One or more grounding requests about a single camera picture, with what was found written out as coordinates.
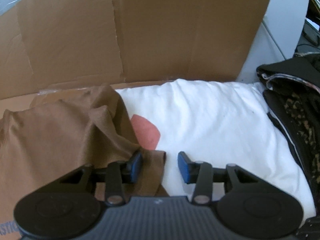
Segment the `brown printed t-shirt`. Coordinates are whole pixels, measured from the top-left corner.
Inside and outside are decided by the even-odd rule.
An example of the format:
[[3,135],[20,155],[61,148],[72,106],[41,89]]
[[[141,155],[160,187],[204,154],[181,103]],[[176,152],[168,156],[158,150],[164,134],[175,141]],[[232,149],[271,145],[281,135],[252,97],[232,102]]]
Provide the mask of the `brown printed t-shirt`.
[[159,139],[158,128],[129,115],[108,85],[70,99],[50,96],[24,111],[6,110],[1,118],[1,239],[19,239],[13,209],[22,197],[87,163],[103,168],[139,150],[143,167],[138,183],[125,187],[126,196],[166,196]]

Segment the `cream bear print blanket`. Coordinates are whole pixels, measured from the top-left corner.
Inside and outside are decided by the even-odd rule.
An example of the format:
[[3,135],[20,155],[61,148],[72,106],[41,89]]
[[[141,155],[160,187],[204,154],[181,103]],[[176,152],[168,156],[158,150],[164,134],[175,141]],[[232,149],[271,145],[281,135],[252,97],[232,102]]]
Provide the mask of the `cream bear print blanket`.
[[171,196],[191,196],[177,155],[224,168],[236,164],[296,197],[305,218],[316,208],[307,179],[288,142],[268,117],[259,83],[178,79],[160,86],[119,90],[139,143],[166,153],[162,186]]

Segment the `black folded garment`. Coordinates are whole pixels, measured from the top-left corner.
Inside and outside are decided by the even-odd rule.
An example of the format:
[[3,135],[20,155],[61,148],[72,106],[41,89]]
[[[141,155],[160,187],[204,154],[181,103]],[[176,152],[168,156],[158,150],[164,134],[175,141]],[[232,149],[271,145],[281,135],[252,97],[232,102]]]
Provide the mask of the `black folded garment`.
[[319,53],[260,65],[268,117],[283,133],[319,203]]

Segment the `brown cardboard sheet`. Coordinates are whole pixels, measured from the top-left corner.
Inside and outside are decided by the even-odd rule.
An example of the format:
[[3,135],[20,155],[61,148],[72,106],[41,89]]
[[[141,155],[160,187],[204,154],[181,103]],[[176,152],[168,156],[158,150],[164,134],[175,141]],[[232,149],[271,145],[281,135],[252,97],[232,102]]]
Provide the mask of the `brown cardboard sheet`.
[[21,0],[1,16],[1,98],[103,83],[233,81],[270,0]]

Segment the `white pillar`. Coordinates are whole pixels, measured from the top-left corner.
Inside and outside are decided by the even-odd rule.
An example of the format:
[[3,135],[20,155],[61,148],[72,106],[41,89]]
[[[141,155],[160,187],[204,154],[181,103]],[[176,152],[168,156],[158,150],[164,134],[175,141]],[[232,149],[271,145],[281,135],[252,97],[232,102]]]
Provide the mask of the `white pillar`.
[[270,0],[253,40],[248,57],[237,77],[238,82],[258,80],[256,68],[293,56],[299,41],[309,0]]

